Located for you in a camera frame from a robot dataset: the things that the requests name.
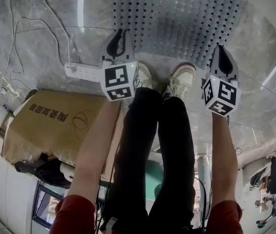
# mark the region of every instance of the perforated ceiling panel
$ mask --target perforated ceiling panel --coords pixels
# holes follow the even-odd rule
[[[243,0],[114,0],[115,28],[135,51],[186,59],[206,69],[242,13]]]

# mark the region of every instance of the shoe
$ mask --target shoe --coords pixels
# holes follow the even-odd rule
[[[164,99],[172,96],[183,99],[186,92],[190,90],[195,77],[196,70],[193,66],[186,64],[177,68],[164,92]]]
[[[152,86],[152,75],[148,67],[143,63],[139,63],[139,82],[137,87],[144,87],[153,89]]]

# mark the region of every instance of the black pants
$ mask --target black pants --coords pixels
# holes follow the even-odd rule
[[[149,216],[145,210],[146,161],[156,134],[164,162],[164,181]],[[139,88],[125,117],[114,183],[103,210],[121,233],[181,232],[190,226],[195,198],[194,149],[185,105],[177,97],[163,102],[155,90]]]
[[[270,194],[276,194],[276,158],[272,157],[271,159],[271,175],[270,181],[268,183],[267,192]]]

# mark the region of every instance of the red sleeve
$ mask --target red sleeve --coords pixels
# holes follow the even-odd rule
[[[242,212],[235,201],[224,201],[215,205],[210,213],[206,234],[243,234],[239,224]]]
[[[70,195],[55,208],[55,220],[50,234],[93,234],[94,205],[84,197]]]

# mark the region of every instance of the cardboard box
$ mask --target cardboard box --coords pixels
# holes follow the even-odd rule
[[[9,163],[36,161],[41,153],[71,166],[105,97],[38,91],[11,122],[1,156]]]

